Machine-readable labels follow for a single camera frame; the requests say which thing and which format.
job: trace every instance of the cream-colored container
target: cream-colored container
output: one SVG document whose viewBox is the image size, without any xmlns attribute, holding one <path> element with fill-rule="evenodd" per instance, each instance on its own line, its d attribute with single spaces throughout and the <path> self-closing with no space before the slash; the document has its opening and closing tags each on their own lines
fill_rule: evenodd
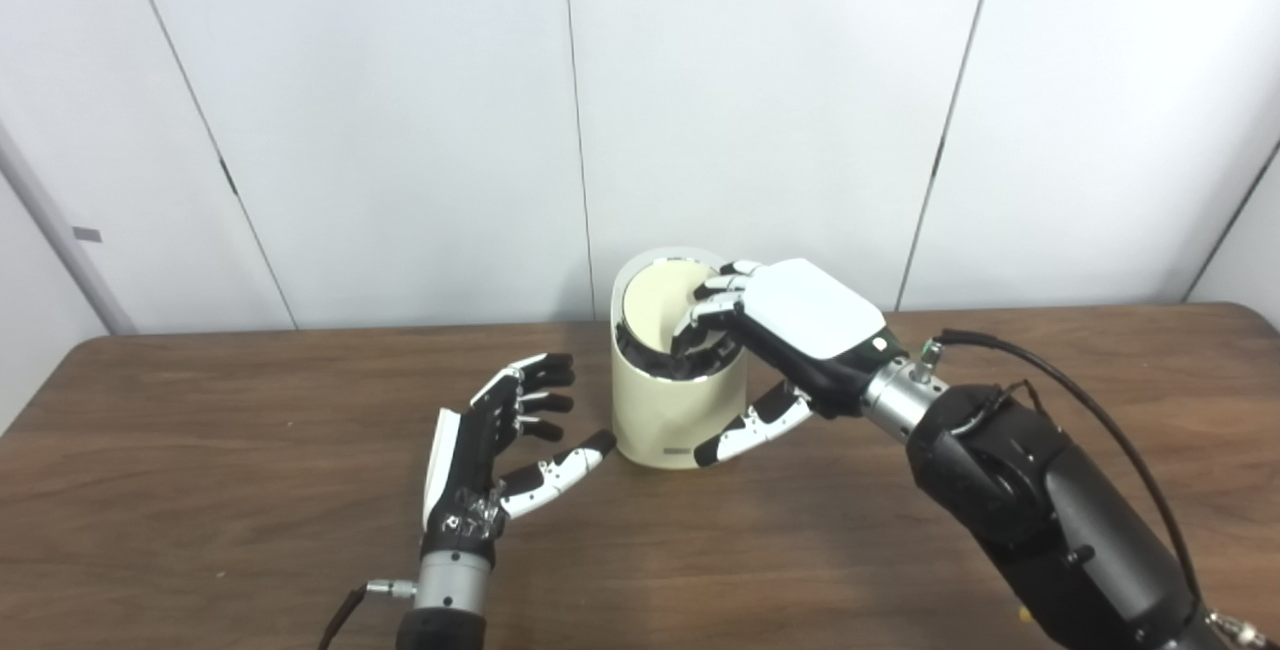
<svg viewBox="0 0 1280 650">
<path fill-rule="evenodd" d="M 618 450 L 635 463 L 696 468 L 694 448 L 746 409 L 740 345 L 717 334 L 687 358 L 669 354 L 692 290 L 722 264 L 704 250 L 650 250 L 631 258 L 613 281 L 613 434 Z"/>
</svg>

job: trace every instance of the white door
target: white door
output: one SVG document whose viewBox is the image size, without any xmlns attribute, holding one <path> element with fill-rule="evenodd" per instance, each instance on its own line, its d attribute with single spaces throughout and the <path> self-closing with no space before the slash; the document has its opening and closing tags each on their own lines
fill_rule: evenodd
<svg viewBox="0 0 1280 650">
<path fill-rule="evenodd" d="M 572 0 L 595 302 L 659 244 L 892 308 L 978 0 Z"/>
<path fill-rule="evenodd" d="M 302 328 L 590 317 L 564 0 L 156 0 Z"/>
<path fill-rule="evenodd" d="M 1280 0 L 986 0 L 902 308 L 1178 302 L 1280 138 Z"/>
<path fill-rule="evenodd" d="M 116 330 L 293 328 L 150 3 L 0 0 L 0 162 Z"/>
</svg>

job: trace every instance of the robotic hand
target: robotic hand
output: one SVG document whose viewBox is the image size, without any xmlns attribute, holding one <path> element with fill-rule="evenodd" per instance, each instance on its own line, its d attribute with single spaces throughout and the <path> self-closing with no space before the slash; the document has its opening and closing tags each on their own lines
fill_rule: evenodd
<svg viewBox="0 0 1280 650">
<path fill-rule="evenodd" d="M 522 435 L 558 441 L 564 435 L 532 413 L 566 413 L 573 400 L 548 392 L 573 381 L 571 354 L 535 354 L 498 372 L 466 413 L 440 409 L 422 491 L 422 544 L 417 582 L 370 581 L 348 596 L 329 624 L 328 647 L 365 592 L 412 599 L 396 636 L 397 650 L 480 650 L 494 541 L 520 518 L 586 477 L 613 450 L 602 430 L 581 445 L 494 479 L 494 458 Z"/>
<path fill-rule="evenodd" d="M 863 296 L 814 264 L 736 262 L 694 292 L 694 305 L 676 326 L 672 354 L 684 354 L 727 331 L 787 377 L 694 450 L 699 466 L 745 453 L 796 427 L 812 413 L 860 417 L 870 386 L 882 392 L 906 366 L 906 351 L 884 326 L 884 316 Z M 916 389 L 927 400 L 942 384 Z M 902 432 L 895 418 L 891 432 Z"/>
<path fill-rule="evenodd" d="M 965 526 L 1059 645 L 1226 647 L 1189 558 L 1174 559 L 1038 400 L 1037 409 L 1023 407 L 1015 386 L 947 386 L 933 377 L 941 344 L 931 342 L 913 362 L 874 305 L 803 258 L 728 264 L 694 298 L 675 353 L 727 331 L 787 377 L 704 441 L 699 464 L 772 440 L 809 413 L 868 417 L 906 445 L 916 486 Z M 948 334 L 955 343 L 1002 343 Z M 1144 466 L 1139 472 L 1148 479 Z M 1175 544 L 1181 550 L 1180 537 Z"/>
</svg>

